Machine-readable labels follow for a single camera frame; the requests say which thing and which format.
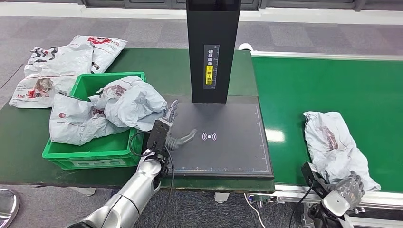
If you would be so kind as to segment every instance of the green plastic crate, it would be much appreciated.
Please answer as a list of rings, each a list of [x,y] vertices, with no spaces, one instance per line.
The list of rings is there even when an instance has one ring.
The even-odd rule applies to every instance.
[[[70,95],[89,101],[88,97],[95,95],[100,88],[127,76],[139,76],[146,81],[144,72],[80,75]],[[131,128],[119,134],[93,139],[81,146],[51,142],[49,139],[42,157],[64,170],[136,166],[140,157],[130,152],[129,139],[137,131]],[[142,146],[143,136],[139,135],[133,140],[133,149],[136,153],[142,153]]]

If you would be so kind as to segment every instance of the white plastic bag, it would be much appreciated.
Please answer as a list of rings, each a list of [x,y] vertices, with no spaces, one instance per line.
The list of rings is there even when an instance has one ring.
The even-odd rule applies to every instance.
[[[165,115],[167,110],[165,99],[137,76],[116,80],[99,91],[102,91],[101,95],[89,99],[118,127],[149,131],[155,120]]]
[[[103,73],[126,46],[127,41],[95,36],[75,36],[71,44],[88,42],[94,44],[91,73]]]
[[[340,113],[305,112],[305,140],[312,163],[329,183],[338,183],[355,171],[365,191],[380,190],[368,171],[368,160],[357,148]]]
[[[56,94],[54,101],[49,121],[52,142],[83,145],[92,139],[129,129],[113,125],[91,102],[61,94]]]
[[[20,81],[10,100],[18,108],[49,108],[55,93],[69,94],[80,74],[91,69],[94,47],[90,42],[44,50],[35,47],[25,78]]]

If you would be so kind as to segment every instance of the humanoid robot hand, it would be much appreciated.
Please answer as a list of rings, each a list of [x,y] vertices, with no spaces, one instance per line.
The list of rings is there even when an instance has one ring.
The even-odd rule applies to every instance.
[[[363,187],[360,175],[351,171],[348,177],[345,177],[337,184],[330,185],[329,190],[337,191],[350,204],[350,209],[353,209],[361,202],[361,198],[365,193]]]

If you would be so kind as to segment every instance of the silver robotic arm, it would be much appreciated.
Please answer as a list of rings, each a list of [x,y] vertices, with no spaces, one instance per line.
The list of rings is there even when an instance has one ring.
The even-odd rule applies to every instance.
[[[136,173],[108,202],[80,222],[68,228],[132,228],[151,197],[160,189],[160,177],[167,171],[170,152],[193,139],[196,130],[183,138],[174,138],[170,129],[178,101],[167,116],[155,121]]]
[[[148,159],[108,202],[68,228],[132,228],[151,197],[158,192],[154,179],[161,172],[161,163]]]

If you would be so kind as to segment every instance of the white icon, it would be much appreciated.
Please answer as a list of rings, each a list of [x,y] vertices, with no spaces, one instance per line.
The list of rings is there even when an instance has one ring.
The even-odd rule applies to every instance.
[[[206,141],[207,139],[211,139],[211,140],[217,140],[217,134],[213,133],[213,134],[206,134],[205,132],[203,132],[203,134],[201,134],[201,139],[203,139],[203,141]]]

